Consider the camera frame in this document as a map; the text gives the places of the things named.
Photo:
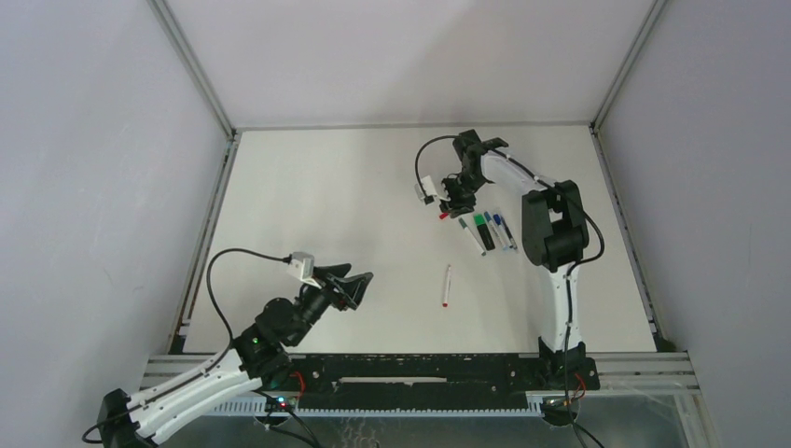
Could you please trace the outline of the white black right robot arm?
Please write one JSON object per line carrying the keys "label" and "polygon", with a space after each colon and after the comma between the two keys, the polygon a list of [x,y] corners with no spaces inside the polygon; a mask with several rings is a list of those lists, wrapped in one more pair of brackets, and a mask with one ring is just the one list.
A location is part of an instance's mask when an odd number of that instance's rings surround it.
{"label": "white black right robot arm", "polygon": [[451,140],[461,169],[440,183],[441,211],[450,217],[472,213],[478,190],[488,184],[510,189],[520,198],[521,247],[543,271],[539,357],[549,380],[575,377],[587,358],[577,318],[577,270],[590,243],[577,184],[551,181],[528,168],[506,154],[507,142],[499,137],[482,140],[469,130]]}

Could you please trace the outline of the white marker red tip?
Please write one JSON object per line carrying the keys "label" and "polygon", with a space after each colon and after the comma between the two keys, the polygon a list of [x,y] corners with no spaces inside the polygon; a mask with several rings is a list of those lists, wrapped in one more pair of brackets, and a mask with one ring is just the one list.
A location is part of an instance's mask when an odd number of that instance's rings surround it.
{"label": "white marker red tip", "polygon": [[450,292],[451,292],[451,279],[452,279],[452,266],[448,265],[444,275],[444,283],[442,289],[441,306],[447,308],[449,306]]}

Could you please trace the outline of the black thin pen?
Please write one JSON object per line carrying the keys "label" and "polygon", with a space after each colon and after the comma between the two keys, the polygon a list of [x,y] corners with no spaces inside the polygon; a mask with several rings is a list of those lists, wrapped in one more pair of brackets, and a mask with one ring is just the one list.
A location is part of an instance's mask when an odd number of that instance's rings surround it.
{"label": "black thin pen", "polygon": [[498,228],[505,235],[506,241],[508,243],[508,247],[510,249],[517,250],[518,246],[517,246],[517,243],[515,242],[515,239],[513,238],[512,234],[511,234],[511,232],[510,232],[510,229],[508,228],[508,226],[507,226],[507,224],[506,224],[506,222],[504,221],[503,218],[502,218],[502,221],[503,221],[503,223],[501,225],[497,225]]}

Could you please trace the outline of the white marker green end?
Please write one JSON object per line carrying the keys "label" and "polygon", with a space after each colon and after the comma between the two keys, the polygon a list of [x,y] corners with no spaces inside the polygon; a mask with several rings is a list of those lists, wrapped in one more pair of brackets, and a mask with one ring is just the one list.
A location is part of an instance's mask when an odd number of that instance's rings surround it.
{"label": "white marker green end", "polygon": [[486,251],[485,247],[483,246],[483,244],[479,241],[479,238],[472,231],[471,227],[461,217],[458,217],[457,221],[458,221],[459,225],[461,226],[462,230],[465,232],[465,234],[471,240],[471,242],[474,245],[474,247],[476,248],[477,252],[482,257],[485,257],[487,255],[487,251]]}

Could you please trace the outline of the black green highlighter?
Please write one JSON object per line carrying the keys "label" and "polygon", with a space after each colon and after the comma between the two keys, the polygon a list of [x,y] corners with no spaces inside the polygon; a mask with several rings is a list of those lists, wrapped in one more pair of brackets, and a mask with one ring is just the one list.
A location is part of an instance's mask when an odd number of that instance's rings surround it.
{"label": "black green highlighter", "polygon": [[495,250],[495,243],[493,236],[487,224],[485,217],[482,214],[475,214],[473,216],[476,229],[479,233],[480,240],[486,251]]}

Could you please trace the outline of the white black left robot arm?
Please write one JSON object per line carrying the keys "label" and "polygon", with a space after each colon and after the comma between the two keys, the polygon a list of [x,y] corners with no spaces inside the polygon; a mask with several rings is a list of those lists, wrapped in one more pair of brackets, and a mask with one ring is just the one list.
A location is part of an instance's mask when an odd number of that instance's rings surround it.
{"label": "white black left robot arm", "polygon": [[106,394],[96,423],[98,444],[157,447],[230,399],[278,388],[293,370],[287,348],[298,346],[329,308],[361,304],[374,275],[350,270],[348,263],[315,269],[296,298],[268,301],[250,327],[202,364],[133,394]]}

